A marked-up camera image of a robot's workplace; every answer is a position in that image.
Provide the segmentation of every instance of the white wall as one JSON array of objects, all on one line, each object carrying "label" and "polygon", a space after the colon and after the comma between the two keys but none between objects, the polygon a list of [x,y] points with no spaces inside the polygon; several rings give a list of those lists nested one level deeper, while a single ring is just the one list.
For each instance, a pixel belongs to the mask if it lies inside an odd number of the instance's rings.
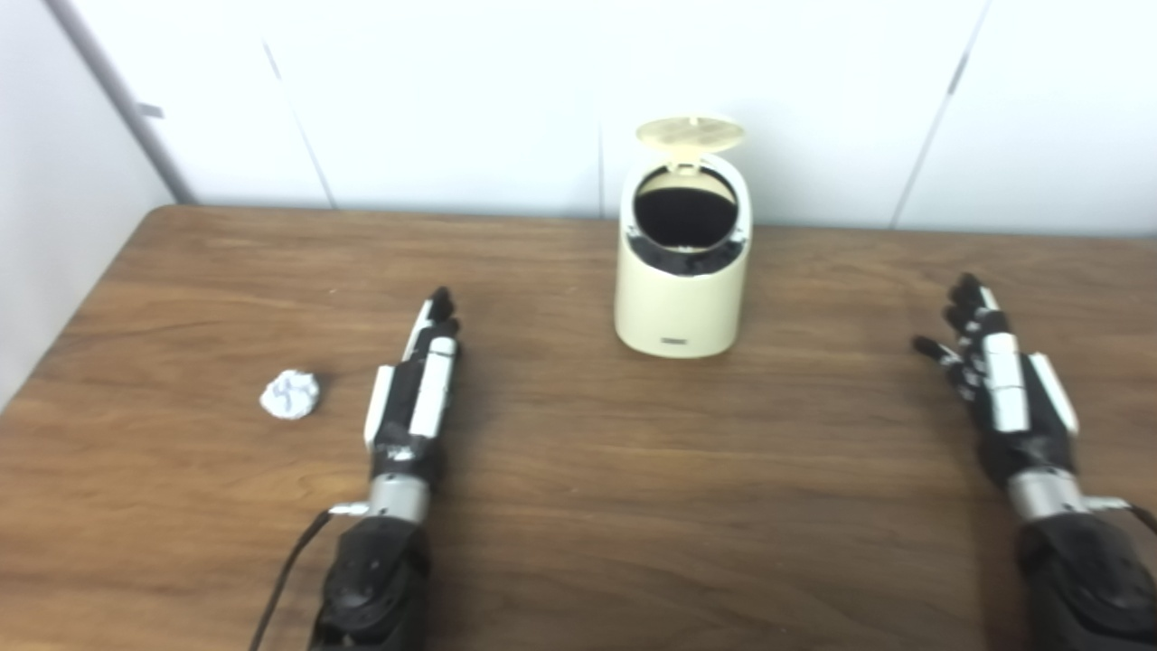
[{"label": "white wall", "polygon": [[1152,0],[995,1],[899,225],[1157,235],[1154,25]]},{"label": "white wall", "polygon": [[38,0],[0,0],[0,409],[170,197]]},{"label": "white wall", "polygon": [[205,202],[614,217],[705,110],[760,222],[1157,234],[1151,0],[60,1]]}]

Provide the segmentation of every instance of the wooden table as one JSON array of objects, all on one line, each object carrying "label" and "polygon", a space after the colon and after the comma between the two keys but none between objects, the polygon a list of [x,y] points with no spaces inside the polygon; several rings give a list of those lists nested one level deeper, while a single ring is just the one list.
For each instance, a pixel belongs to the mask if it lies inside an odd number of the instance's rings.
[{"label": "wooden table", "polygon": [[[150,214],[0,419],[0,649],[243,649],[302,527],[363,497],[374,370],[440,283],[466,357],[433,651],[1023,649],[1016,521],[907,348],[960,269],[1052,356],[1086,489],[1157,506],[1155,242],[759,228],[739,343],[673,362],[614,336],[614,234]],[[274,421],[290,368],[323,402]],[[266,649],[304,648],[342,526]]]}]

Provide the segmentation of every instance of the robot finger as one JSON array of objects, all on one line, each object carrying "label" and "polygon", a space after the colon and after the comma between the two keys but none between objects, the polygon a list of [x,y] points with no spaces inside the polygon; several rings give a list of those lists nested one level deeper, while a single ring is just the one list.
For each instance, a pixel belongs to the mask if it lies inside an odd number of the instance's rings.
[{"label": "robot finger", "polygon": [[919,336],[912,340],[912,348],[944,369],[944,377],[961,399],[967,402],[977,399],[978,392],[981,391],[980,376],[970,369],[956,352],[934,340]]},{"label": "robot finger", "polygon": [[1001,305],[996,303],[996,296],[993,295],[992,289],[986,287],[983,282],[981,282],[980,279],[972,273],[961,273],[960,279],[956,282],[956,286],[949,290],[948,297],[953,304],[965,309],[973,309],[978,305],[994,310],[1001,308]]},{"label": "robot finger", "polygon": [[957,355],[955,350],[928,338],[916,335],[912,339],[912,348],[920,355],[931,358],[933,362],[939,364],[941,367],[950,367],[952,364],[960,363],[960,356]]}]

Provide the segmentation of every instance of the white cabinet door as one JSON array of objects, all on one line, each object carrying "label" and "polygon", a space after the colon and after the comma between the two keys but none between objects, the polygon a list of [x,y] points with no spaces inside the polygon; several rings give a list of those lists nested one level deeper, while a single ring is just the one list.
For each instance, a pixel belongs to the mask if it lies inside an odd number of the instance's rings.
[{"label": "white cabinet door", "polygon": [[598,214],[585,2],[266,2],[263,32],[342,208]]},{"label": "white cabinet door", "polygon": [[644,150],[634,128],[676,112],[737,119],[723,156],[760,222],[885,227],[982,0],[606,1],[604,197]]},{"label": "white cabinet door", "polygon": [[73,6],[199,202],[330,206],[260,34],[236,2]]},{"label": "white cabinet door", "polygon": [[1157,235],[1157,2],[996,0],[901,228]]}]

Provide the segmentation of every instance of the robotic hand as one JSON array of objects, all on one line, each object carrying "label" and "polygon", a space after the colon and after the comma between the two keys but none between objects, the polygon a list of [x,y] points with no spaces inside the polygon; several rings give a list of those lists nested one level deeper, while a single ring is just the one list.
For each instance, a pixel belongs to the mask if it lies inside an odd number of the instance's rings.
[{"label": "robotic hand", "polygon": [[360,517],[341,534],[322,590],[310,651],[421,651],[430,561],[421,528],[442,475],[437,445],[458,354],[458,319],[440,287],[422,304],[397,367],[379,367],[366,415],[373,459],[368,502],[337,504],[305,528],[281,567],[249,644],[258,651],[301,552],[332,516]]},{"label": "robotic hand", "polygon": [[927,338],[912,343],[944,369],[965,401],[980,431],[980,466],[1025,523],[1017,558],[1029,584],[1034,649],[1157,650],[1154,579],[1125,532],[1093,512],[1128,509],[1155,532],[1157,523],[1122,500],[1082,494],[1073,406],[1048,358],[1020,353],[988,287],[966,273],[949,298],[944,318],[959,352]]}]

